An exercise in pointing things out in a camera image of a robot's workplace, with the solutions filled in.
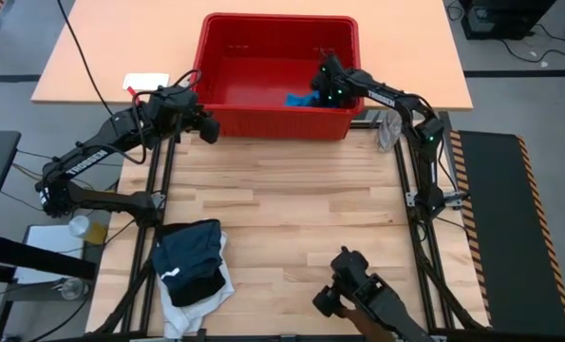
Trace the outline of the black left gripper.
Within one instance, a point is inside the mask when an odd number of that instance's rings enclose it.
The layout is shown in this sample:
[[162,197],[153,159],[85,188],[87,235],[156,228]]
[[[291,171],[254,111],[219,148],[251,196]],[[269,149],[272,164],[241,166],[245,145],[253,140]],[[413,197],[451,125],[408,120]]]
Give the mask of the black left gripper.
[[165,111],[165,135],[172,136],[184,131],[200,130],[199,137],[208,144],[214,144],[219,137],[220,123],[213,117],[207,117],[203,110],[181,112]]

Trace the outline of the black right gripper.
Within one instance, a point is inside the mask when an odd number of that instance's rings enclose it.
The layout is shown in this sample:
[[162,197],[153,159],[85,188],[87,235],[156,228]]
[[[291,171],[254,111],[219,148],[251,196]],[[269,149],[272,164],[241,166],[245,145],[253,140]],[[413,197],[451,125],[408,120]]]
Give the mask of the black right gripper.
[[335,104],[354,104],[355,98],[348,77],[356,71],[343,67],[336,54],[326,54],[311,83],[310,105],[335,108]]

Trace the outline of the bright blue garment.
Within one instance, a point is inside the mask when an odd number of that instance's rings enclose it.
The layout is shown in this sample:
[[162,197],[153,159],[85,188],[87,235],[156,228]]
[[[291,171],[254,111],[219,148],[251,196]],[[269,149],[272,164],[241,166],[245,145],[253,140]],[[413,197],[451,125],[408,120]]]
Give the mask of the bright blue garment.
[[295,95],[289,93],[285,100],[285,106],[297,107],[320,107],[321,105],[310,105],[311,92],[305,95]]

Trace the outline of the red plastic laundry bin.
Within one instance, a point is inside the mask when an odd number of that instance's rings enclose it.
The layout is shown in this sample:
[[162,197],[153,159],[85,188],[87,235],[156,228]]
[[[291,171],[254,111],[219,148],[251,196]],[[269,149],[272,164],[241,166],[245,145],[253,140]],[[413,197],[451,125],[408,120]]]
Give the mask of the red plastic laundry bin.
[[290,106],[311,93],[328,53],[360,65],[357,22],[348,16],[211,13],[203,21],[194,67],[199,100],[229,137],[342,140],[364,109]]

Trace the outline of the dark navy garment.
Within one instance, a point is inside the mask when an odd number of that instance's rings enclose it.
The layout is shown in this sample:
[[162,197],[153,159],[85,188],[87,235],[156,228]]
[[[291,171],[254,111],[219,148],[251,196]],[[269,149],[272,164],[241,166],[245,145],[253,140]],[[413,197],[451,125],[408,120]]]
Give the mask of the dark navy garment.
[[152,262],[169,290],[212,276],[222,263],[221,226],[218,219],[171,223],[156,232]]

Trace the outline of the black garment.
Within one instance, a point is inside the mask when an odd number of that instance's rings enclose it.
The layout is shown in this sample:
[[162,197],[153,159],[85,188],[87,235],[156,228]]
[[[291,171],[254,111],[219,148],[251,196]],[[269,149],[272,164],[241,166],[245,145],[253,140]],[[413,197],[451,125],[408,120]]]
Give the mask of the black garment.
[[198,278],[180,290],[172,290],[173,303],[183,307],[212,295],[224,284],[224,279],[218,269],[212,276]]

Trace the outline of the clear spray bottle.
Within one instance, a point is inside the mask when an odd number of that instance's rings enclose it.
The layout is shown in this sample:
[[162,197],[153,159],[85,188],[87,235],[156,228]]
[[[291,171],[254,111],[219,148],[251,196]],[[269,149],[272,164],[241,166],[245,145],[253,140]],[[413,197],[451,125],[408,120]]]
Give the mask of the clear spray bottle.
[[402,126],[402,118],[397,112],[387,111],[383,113],[376,135],[376,141],[381,151],[389,152],[393,149],[402,133]]

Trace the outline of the light wooden desk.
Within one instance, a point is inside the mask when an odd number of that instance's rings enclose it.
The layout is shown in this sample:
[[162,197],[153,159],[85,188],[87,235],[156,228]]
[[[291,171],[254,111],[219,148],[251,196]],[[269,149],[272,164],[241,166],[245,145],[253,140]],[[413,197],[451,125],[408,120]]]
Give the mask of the light wooden desk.
[[31,99],[126,103],[127,73],[178,77],[192,67],[215,12],[348,16],[376,80],[436,109],[473,107],[443,0],[76,0]]

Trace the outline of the clear bottle amber liquid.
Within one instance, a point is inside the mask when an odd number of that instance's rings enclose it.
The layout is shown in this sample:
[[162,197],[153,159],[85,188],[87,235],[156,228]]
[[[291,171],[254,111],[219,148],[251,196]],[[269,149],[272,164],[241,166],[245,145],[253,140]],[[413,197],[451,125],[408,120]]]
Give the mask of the clear bottle amber liquid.
[[76,238],[101,245],[105,242],[107,229],[96,221],[91,221],[88,216],[74,217],[68,224],[68,230]]

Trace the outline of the black computer case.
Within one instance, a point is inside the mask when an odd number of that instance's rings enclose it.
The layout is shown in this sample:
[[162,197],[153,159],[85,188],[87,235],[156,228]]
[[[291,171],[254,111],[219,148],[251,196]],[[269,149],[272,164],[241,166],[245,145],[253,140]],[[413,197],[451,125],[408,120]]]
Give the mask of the black computer case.
[[521,40],[556,0],[459,0],[468,40]]

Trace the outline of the white flat box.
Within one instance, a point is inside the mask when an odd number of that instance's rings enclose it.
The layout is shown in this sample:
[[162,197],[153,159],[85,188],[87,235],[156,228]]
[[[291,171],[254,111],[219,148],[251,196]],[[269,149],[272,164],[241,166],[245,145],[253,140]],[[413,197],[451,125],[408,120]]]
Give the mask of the white flat box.
[[[83,258],[84,242],[80,238],[71,235],[66,225],[30,225],[24,243],[68,257]],[[66,278],[66,276],[17,267],[14,278],[18,284],[34,284],[53,282]]]

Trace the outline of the clear glass jar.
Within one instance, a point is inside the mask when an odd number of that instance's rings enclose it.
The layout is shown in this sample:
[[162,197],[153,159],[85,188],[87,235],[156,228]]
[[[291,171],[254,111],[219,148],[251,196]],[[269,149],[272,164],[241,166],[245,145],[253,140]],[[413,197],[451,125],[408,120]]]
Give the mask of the clear glass jar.
[[91,289],[92,283],[77,277],[66,278],[58,287],[58,292],[65,300],[79,300],[85,298]]

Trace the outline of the person's hand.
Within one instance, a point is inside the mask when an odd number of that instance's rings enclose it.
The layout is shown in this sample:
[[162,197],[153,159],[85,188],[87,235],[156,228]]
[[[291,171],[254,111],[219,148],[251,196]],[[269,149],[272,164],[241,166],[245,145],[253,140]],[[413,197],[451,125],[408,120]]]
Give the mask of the person's hand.
[[356,309],[344,308],[342,316],[350,320],[367,342],[394,342],[390,332],[372,322],[364,313]]

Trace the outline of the black aluminium table frame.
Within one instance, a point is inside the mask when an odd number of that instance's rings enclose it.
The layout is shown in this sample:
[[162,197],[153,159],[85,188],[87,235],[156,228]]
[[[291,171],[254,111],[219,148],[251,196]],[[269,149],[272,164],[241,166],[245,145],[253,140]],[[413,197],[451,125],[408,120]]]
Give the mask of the black aluminium table frame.
[[361,252],[372,272],[424,323],[424,303],[405,212],[410,165],[379,149],[375,131],[342,141],[259,140],[197,134],[174,147],[164,219],[218,219],[234,293],[203,320],[208,336],[341,335],[350,322],[325,317],[313,297],[331,282],[342,247]]

